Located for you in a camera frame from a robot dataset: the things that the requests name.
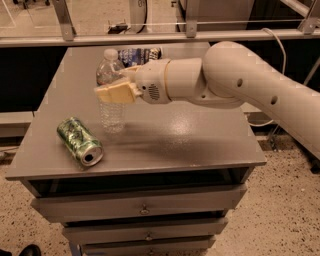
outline bottle cap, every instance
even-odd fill
[[[118,59],[118,51],[115,49],[106,49],[103,53],[103,56],[107,60],[117,60]]]

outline table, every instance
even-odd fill
[[[161,47],[163,58],[179,59],[202,57],[209,45]],[[32,206],[87,255],[211,247],[253,168],[265,164],[244,114],[138,100],[126,106],[124,131],[106,135],[93,92],[104,49],[68,49],[6,178],[21,181]],[[80,168],[56,134],[71,116],[103,144],[93,167]]]

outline speckled floor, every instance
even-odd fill
[[[260,145],[267,164],[255,168],[248,192],[228,213],[228,225],[201,255],[320,255],[320,175],[312,174],[307,157],[290,136],[277,137],[279,152],[265,140]],[[15,256],[35,243],[43,255],[71,255],[60,224],[48,223],[29,206],[32,196],[19,182],[4,179],[13,156],[0,163],[1,248]]]

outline plastic bottle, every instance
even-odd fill
[[[118,51],[107,49],[104,51],[104,59],[97,68],[96,77],[98,86],[108,86],[125,76],[121,73],[123,63],[118,59]],[[125,126],[125,106],[122,103],[100,102],[101,122],[106,133],[119,133]]]

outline green can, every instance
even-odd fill
[[[61,122],[57,133],[72,156],[83,166],[98,163],[103,156],[101,142],[76,117]]]

